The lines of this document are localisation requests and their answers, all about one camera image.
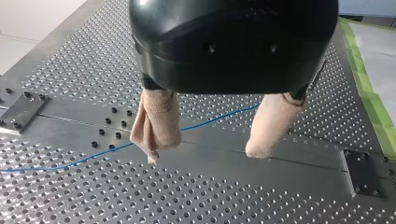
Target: beige fabric sock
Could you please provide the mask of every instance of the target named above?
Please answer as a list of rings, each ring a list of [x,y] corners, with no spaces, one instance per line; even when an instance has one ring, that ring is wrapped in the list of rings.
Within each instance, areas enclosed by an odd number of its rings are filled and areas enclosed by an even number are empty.
[[[155,163],[157,149],[177,147],[181,142],[177,95],[171,91],[143,90],[130,140]]]
[[[245,151],[249,157],[267,158],[304,108],[304,100],[288,93],[267,94],[254,117]]]

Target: white floor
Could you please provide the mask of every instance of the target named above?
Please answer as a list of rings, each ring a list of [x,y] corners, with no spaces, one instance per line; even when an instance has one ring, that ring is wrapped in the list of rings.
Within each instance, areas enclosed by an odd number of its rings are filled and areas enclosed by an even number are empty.
[[[0,76],[86,0],[0,0]]]

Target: screw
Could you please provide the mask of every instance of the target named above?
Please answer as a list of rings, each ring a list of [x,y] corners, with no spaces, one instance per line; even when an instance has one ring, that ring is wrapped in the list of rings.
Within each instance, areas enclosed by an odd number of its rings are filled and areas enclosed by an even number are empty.
[[[95,141],[91,142],[91,147],[98,147],[98,143]]]
[[[361,186],[357,186],[357,187],[355,188],[355,191],[356,191],[357,193],[360,193],[361,190],[362,190],[362,187],[361,187]]]
[[[14,122],[13,125],[16,130],[19,130],[21,128],[21,125],[18,122]]]
[[[361,158],[367,159],[367,158],[369,158],[369,154],[367,152],[363,152],[363,154],[361,154]]]
[[[277,50],[277,44],[272,44],[270,46],[270,50],[271,50],[272,53],[274,53]]]
[[[352,151],[348,149],[348,150],[345,151],[344,154],[346,155],[346,157],[348,157],[348,156],[350,156],[352,154]]]
[[[395,172],[394,172],[392,169],[388,169],[387,174],[388,174],[388,175],[394,175]]]
[[[24,91],[23,92],[23,95],[27,98],[27,97],[30,97],[30,92],[29,91]]]
[[[379,195],[381,194],[381,190],[376,189],[376,190],[373,192],[373,194],[374,194],[375,196],[379,196]]]
[[[209,52],[213,53],[215,52],[216,45],[209,45]]]

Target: metal floor plate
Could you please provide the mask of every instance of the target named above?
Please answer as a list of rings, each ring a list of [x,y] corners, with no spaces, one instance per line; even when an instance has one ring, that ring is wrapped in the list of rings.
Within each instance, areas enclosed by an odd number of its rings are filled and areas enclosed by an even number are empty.
[[[141,85],[127,2],[88,0],[0,78],[0,115],[25,90],[51,97],[21,136],[0,133],[1,168],[59,166],[128,142]],[[184,132],[159,165],[128,147],[56,172],[2,173],[0,224],[396,223],[391,164],[375,161],[386,201],[352,199],[346,182],[340,150],[381,148],[343,46],[337,30],[306,110],[272,159],[245,156],[254,111],[238,113]],[[261,100],[180,94],[180,126]]]

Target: blue wire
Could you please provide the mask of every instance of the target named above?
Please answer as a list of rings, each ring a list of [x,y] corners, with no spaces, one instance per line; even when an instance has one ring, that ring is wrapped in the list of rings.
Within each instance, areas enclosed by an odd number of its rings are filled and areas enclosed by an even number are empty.
[[[214,122],[216,120],[224,119],[224,118],[229,117],[229,116],[231,116],[233,114],[254,109],[254,108],[258,107],[259,105],[260,104],[249,106],[249,107],[242,108],[242,109],[238,109],[238,110],[235,110],[233,112],[227,113],[225,115],[219,116],[217,118],[210,119],[208,121],[205,121],[203,123],[199,123],[199,124],[196,124],[196,125],[192,125],[190,127],[185,127],[185,128],[180,129],[180,130],[183,132],[183,131],[195,129],[195,128],[204,126],[204,125],[206,125],[208,123]],[[64,165],[61,165],[61,166],[55,166],[55,167],[31,167],[31,168],[18,168],[18,169],[9,168],[9,169],[0,169],[0,172],[25,172],[25,171],[62,170],[64,168],[67,168],[67,167],[70,167],[70,166],[73,166],[73,165],[77,165],[78,163],[86,162],[87,160],[95,159],[98,156],[102,156],[102,155],[110,153],[110,152],[118,151],[120,149],[123,149],[123,148],[126,148],[126,147],[130,147],[130,146],[133,146],[133,145],[134,145],[134,143],[128,143],[128,144],[125,144],[125,145],[122,145],[122,146],[119,146],[119,147],[111,148],[111,149],[106,150],[106,151],[101,151],[101,152],[95,153],[95,154],[93,154],[93,155],[91,155],[89,157],[83,158],[83,159],[78,160],[78,161],[73,161],[73,162],[70,162],[70,163],[67,163],[67,164],[64,164]]]

